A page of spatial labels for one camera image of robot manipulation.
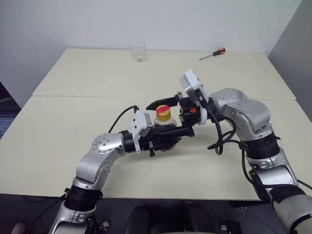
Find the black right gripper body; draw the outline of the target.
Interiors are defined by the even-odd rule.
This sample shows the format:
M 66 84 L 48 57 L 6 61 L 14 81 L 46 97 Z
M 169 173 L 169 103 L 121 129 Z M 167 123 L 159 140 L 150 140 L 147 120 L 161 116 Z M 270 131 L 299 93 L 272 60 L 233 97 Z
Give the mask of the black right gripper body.
M 198 107 L 189 97 L 184 97 L 181 92 L 177 93 L 180 105 L 179 119 L 182 126 L 194 126 L 198 123 Z

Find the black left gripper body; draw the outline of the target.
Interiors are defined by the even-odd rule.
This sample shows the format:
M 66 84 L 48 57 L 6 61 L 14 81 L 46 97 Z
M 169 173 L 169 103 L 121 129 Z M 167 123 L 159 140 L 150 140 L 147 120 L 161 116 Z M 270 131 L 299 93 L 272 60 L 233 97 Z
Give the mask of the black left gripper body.
M 140 137 L 140 150 L 149 152 L 149 157 L 155 156 L 156 145 L 159 144 L 161 134 L 159 132 L 150 133 Z

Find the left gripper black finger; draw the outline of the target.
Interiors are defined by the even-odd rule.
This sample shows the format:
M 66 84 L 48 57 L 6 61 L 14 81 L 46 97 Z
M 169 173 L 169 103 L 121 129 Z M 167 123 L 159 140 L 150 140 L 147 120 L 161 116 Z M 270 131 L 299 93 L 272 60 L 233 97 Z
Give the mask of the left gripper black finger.
M 181 137 L 170 137 L 167 139 L 164 139 L 160 143 L 160 149 L 161 150 L 170 150 L 175 147 L 175 145 L 181 141 Z

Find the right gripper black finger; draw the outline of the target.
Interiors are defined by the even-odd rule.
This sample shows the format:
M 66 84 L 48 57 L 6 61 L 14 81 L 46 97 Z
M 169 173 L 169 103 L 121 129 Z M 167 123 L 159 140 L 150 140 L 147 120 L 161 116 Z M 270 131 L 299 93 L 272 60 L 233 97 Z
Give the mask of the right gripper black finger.
M 192 126 L 167 126 L 155 129 L 155 133 L 159 137 L 193 137 L 195 135 Z
M 177 106 L 178 103 L 179 103 L 178 96 L 174 96 L 174 97 L 170 97 L 170 98 L 164 98 L 164 99 L 160 99 L 160 100 L 156 100 L 156 101 L 152 102 L 151 104 L 149 104 L 146 107 L 146 110 L 156 110 L 157 107 L 160 105 L 167 105 L 169 107 L 174 107 L 174 106 Z

